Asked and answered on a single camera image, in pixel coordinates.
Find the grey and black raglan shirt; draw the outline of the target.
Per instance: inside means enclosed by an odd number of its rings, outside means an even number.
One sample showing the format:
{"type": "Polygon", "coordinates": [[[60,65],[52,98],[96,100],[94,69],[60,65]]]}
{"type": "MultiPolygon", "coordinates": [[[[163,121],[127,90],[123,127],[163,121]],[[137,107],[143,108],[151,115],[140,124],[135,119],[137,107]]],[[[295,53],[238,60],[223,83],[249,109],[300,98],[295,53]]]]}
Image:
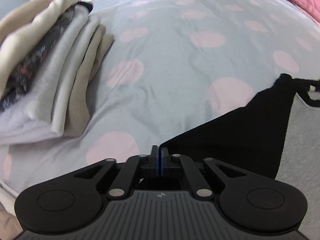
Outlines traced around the grey and black raglan shirt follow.
{"type": "Polygon", "coordinates": [[[319,81],[281,74],[246,106],[163,147],[197,162],[211,157],[296,187],[308,201],[300,230],[319,239],[319,81]]]}

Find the stack of folded clothes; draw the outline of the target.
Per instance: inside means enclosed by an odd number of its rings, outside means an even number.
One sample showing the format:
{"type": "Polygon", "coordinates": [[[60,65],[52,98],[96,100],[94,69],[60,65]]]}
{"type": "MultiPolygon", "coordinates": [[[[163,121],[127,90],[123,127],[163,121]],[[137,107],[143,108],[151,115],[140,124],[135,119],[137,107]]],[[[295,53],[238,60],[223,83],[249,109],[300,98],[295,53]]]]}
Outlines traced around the stack of folded clothes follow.
{"type": "Polygon", "coordinates": [[[92,4],[33,0],[1,21],[1,144],[82,135],[89,83],[114,41],[92,4]]]}

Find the grey pink-dotted bed sheet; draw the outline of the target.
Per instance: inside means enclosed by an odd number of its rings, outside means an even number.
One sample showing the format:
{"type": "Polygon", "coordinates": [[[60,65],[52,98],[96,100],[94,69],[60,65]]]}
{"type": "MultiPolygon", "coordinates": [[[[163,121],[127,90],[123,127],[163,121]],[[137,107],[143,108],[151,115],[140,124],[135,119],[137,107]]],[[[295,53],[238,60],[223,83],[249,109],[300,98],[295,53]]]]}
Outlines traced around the grey pink-dotted bed sheet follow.
{"type": "Polygon", "coordinates": [[[149,154],[244,106],[281,73],[319,78],[319,26],[288,0],[95,0],[115,41],[78,138],[1,148],[17,192],[106,158],[149,154]]]}

